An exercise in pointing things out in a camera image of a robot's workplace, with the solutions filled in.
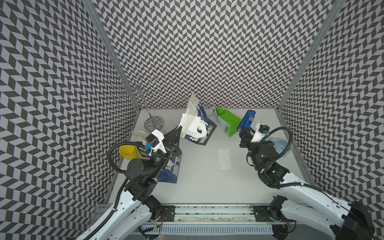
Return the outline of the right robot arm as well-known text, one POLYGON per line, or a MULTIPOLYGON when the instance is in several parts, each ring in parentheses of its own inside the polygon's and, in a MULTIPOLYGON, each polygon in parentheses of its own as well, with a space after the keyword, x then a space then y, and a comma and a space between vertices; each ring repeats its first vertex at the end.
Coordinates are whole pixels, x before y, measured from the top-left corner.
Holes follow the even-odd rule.
POLYGON ((327 234, 334 240, 373 240, 375 227, 369 209, 364 204, 338 199, 310 185, 289 169, 281 166, 282 158, 293 143, 293 133, 287 127, 270 130, 258 124, 254 130, 242 127, 240 147, 246 148, 247 160, 268 188, 295 195, 307 206, 301 207, 284 196, 277 195, 270 203, 270 219, 297 221, 327 234))

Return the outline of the blue black stapler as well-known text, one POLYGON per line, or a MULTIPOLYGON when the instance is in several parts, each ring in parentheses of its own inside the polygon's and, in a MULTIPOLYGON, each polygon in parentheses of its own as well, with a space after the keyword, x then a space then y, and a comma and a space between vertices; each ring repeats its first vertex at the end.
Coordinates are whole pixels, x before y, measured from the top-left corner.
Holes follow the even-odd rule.
POLYGON ((252 122, 253 122, 253 120, 255 118, 255 114, 256 114, 256 112, 253 111, 253 110, 248 110, 246 112, 246 114, 244 115, 244 117, 242 118, 240 124, 237 127, 237 131, 239 133, 243 130, 243 128, 246 128, 248 130, 251 128, 252 122))

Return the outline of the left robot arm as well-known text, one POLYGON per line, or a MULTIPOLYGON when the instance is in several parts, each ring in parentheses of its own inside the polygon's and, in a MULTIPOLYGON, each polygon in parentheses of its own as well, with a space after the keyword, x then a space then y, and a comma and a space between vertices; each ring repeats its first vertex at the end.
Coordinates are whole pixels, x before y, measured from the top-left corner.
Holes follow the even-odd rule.
POLYGON ((182 127, 176 127, 163 135, 154 130, 146 137, 146 143, 121 142, 107 152, 108 163, 113 170, 126 178, 118 190, 114 204, 91 227, 78 236, 79 240, 123 240, 149 222, 163 217, 162 204, 152 192, 158 184, 156 178, 172 157, 181 155, 179 148, 182 127), (112 153, 121 146, 144 148, 147 158, 134 158, 126 169, 120 169, 112 159, 112 153))

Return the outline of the green white bag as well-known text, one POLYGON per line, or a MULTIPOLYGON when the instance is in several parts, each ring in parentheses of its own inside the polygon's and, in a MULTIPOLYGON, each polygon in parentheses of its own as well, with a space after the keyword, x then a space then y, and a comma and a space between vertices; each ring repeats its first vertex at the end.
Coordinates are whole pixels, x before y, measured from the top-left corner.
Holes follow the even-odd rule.
POLYGON ((228 137, 232 137, 238 130, 241 119, 227 109, 212 107, 213 116, 228 137))

